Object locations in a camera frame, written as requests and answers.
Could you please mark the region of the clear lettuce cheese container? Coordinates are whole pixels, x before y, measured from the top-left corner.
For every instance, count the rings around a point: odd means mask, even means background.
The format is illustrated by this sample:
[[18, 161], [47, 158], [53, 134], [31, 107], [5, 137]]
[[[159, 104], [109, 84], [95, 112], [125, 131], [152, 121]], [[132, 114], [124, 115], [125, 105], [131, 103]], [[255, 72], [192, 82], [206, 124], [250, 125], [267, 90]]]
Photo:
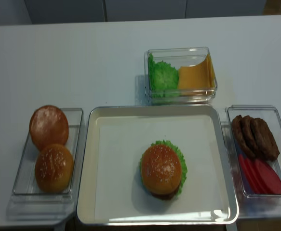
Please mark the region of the clear lettuce cheese container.
[[208, 47], [195, 47], [195, 48], [177, 48], [177, 49], [151, 49], [144, 55], [145, 64], [145, 90], [146, 95], [152, 104], [183, 104], [183, 103], [207, 103], [211, 101], [218, 88], [217, 80], [215, 77], [215, 88], [199, 89], [199, 90], [180, 90], [178, 97], [170, 98], [153, 98], [151, 96], [149, 76], [148, 76], [148, 55], [154, 56], [154, 61], [164, 61], [169, 63], [177, 71], [182, 66], [195, 66], [203, 61], [206, 61], [207, 54], [210, 54]]

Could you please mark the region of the orange cheese slice back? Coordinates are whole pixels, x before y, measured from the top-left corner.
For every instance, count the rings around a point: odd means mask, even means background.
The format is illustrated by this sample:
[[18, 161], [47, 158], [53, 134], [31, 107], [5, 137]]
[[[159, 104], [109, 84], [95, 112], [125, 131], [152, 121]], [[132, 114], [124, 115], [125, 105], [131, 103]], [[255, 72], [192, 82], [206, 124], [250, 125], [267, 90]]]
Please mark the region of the orange cheese slice back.
[[208, 79], [210, 83], [211, 88], [215, 88], [215, 73], [213, 68], [213, 63], [210, 54], [207, 54], [206, 56], [206, 62], [207, 62], [207, 73], [208, 73]]

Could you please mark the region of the green lettuce in container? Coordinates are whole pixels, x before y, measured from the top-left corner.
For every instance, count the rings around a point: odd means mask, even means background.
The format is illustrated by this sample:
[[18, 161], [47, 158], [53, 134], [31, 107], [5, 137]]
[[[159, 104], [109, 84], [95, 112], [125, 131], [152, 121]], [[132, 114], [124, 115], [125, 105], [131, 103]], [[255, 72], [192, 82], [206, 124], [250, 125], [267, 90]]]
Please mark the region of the green lettuce in container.
[[178, 71], [164, 61], [155, 62], [154, 56], [148, 55], [148, 76], [153, 98], [178, 97]]

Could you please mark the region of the white metal tray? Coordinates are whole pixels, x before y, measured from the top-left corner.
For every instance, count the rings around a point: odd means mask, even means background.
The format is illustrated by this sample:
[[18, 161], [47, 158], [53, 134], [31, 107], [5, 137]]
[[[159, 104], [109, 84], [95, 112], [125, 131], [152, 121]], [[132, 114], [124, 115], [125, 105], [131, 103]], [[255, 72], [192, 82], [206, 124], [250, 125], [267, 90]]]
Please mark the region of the white metal tray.
[[[168, 201], [151, 195], [169, 194]], [[85, 225], [219, 225], [239, 216], [218, 112], [209, 105], [97, 107], [77, 217]]]

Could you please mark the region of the brown patty on tray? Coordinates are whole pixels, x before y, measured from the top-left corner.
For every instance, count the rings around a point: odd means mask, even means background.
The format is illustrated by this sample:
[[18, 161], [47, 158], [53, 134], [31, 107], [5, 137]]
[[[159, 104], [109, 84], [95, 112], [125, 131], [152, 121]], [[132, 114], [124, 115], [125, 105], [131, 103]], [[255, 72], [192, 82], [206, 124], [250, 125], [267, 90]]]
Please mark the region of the brown patty on tray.
[[168, 200], [172, 200], [178, 194], [178, 191], [179, 188], [175, 189], [173, 192], [169, 194], [156, 194], [152, 192], [151, 195], [160, 200], [168, 201]]

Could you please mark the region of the plain orange bun bottom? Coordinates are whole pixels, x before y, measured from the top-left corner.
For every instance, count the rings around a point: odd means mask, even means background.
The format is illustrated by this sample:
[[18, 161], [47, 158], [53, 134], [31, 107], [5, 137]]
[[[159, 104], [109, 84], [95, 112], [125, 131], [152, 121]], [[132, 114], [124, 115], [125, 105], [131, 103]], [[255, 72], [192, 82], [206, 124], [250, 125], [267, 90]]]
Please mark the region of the plain orange bun bottom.
[[34, 111], [29, 133], [33, 144], [40, 151], [50, 144], [65, 145], [69, 136], [67, 117], [60, 108], [44, 105]]

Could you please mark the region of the brown patty left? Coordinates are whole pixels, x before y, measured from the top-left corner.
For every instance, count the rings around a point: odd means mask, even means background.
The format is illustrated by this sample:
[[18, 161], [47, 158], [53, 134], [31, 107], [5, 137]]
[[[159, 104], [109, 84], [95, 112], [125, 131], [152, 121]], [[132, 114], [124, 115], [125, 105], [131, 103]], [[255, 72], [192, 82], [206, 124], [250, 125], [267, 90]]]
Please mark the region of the brown patty left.
[[241, 148], [241, 150], [245, 153], [245, 155], [250, 158], [250, 159], [255, 159], [256, 156], [253, 153], [253, 151], [248, 147], [241, 128], [241, 121], [242, 121], [242, 116], [237, 115], [231, 122], [231, 128], [233, 135]]

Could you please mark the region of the brown patty middle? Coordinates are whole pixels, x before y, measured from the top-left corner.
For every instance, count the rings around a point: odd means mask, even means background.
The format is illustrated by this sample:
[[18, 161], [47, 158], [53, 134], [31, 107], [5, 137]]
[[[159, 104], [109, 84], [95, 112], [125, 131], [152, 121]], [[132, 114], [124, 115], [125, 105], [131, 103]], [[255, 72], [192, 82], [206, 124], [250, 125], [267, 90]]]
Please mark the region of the brown patty middle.
[[242, 128], [242, 133], [245, 139], [245, 142], [247, 146], [250, 148], [250, 150], [254, 153], [256, 158], [263, 158], [263, 154], [261, 153], [256, 141], [254, 134], [251, 129], [251, 120], [253, 118], [250, 117], [249, 115], [244, 116], [241, 121], [241, 128]]

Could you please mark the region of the red tomato slice left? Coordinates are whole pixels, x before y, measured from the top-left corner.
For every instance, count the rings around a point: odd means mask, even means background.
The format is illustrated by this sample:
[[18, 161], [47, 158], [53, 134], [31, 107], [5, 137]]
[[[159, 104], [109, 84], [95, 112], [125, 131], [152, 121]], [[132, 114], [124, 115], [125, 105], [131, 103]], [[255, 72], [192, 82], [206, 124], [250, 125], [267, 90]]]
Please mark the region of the red tomato slice left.
[[246, 178], [246, 180], [248, 181], [248, 183], [250, 185], [250, 188], [252, 189], [252, 191], [255, 194], [260, 194], [261, 191], [260, 191], [258, 185], [256, 184], [256, 182], [254, 181], [254, 179], [253, 179], [253, 177], [251, 175], [251, 172], [248, 170], [243, 155], [239, 154], [238, 159], [239, 159], [240, 166], [241, 166], [241, 168], [243, 170], [243, 174], [245, 175], [245, 178]]

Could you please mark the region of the red tomato slice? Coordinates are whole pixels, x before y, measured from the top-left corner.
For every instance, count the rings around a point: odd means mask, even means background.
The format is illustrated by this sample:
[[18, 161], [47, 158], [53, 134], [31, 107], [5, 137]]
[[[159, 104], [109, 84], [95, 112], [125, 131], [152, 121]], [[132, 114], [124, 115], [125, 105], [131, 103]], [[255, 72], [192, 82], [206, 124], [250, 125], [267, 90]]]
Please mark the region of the red tomato slice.
[[253, 162], [249, 158], [244, 159], [244, 164], [247, 169], [248, 181], [255, 194], [268, 194], [267, 189], [260, 180], [259, 175], [253, 166]]
[[254, 169], [266, 194], [281, 194], [281, 180], [266, 162], [256, 159]]
[[239, 154], [238, 159], [239, 159], [240, 166], [241, 166], [241, 168], [243, 170], [243, 174], [245, 175], [245, 178], [246, 178], [246, 180], [248, 181], [248, 183], [250, 185], [250, 188], [252, 189], [252, 191], [255, 194], [260, 194], [261, 191], [260, 191], [258, 185], [256, 184], [256, 182], [254, 181], [254, 179], [253, 179], [253, 177], [251, 175], [251, 172], [248, 170], [243, 155]]

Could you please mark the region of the brown patty right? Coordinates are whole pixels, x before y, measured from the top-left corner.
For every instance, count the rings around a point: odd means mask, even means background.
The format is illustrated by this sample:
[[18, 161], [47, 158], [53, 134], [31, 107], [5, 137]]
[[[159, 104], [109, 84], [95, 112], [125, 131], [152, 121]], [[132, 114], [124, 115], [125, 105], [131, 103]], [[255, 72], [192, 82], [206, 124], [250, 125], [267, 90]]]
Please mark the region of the brown patty right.
[[251, 129], [263, 159], [269, 161], [277, 160], [280, 152], [266, 121], [261, 118], [252, 119]]

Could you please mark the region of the clear patty tomato container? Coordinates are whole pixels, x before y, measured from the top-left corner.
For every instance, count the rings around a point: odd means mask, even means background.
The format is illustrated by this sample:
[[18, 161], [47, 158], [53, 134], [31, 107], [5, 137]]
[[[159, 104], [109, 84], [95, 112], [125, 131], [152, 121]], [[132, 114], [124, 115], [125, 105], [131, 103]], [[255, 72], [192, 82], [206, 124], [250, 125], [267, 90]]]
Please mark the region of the clear patty tomato container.
[[279, 149], [279, 156], [275, 161], [261, 158], [256, 159], [266, 162], [281, 180], [281, 118], [278, 110], [271, 105], [232, 105], [225, 109], [227, 122], [222, 125], [223, 135], [229, 156], [232, 178], [236, 196], [240, 207], [240, 216], [244, 218], [277, 218], [281, 217], [281, 194], [255, 194], [243, 174], [238, 156], [248, 158], [239, 147], [231, 128], [232, 120], [241, 115], [261, 118], [266, 121]]

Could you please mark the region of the red tomato slice middle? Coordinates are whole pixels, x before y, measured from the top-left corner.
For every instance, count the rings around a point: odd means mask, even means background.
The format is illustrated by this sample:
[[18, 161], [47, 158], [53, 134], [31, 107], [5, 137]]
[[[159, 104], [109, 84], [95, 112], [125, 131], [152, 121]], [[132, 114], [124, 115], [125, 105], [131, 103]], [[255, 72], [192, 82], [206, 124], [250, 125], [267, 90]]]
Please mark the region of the red tomato slice middle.
[[253, 166], [253, 162], [249, 158], [244, 159], [244, 164], [247, 169], [248, 181], [255, 194], [268, 194], [267, 189], [260, 180], [259, 175]]

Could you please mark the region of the clear plastic bun container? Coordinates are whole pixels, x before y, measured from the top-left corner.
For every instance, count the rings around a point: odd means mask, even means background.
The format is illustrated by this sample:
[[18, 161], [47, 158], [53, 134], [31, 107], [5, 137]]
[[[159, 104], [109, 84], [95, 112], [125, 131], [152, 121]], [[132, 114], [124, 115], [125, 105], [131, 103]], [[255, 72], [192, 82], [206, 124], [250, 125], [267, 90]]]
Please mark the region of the clear plastic bun container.
[[61, 221], [75, 211], [84, 155], [86, 126], [81, 108], [64, 108], [63, 112], [69, 126], [66, 147], [74, 160], [70, 182], [61, 193], [44, 193], [39, 189], [34, 176], [35, 161], [39, 151], [33, 144], [31, 136], [28, 135], [7, 205], [7, 218], [9, 220]]

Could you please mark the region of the red tomato slice right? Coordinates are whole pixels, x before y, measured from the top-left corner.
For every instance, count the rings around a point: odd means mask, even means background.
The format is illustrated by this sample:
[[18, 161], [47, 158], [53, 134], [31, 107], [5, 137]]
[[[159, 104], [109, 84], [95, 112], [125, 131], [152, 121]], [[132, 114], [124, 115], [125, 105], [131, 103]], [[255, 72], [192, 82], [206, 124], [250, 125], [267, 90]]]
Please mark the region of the red tomato slice right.
[[254, 169], [266, 194], [281, 194], [281, 180], [266, 162], [256, 159]]

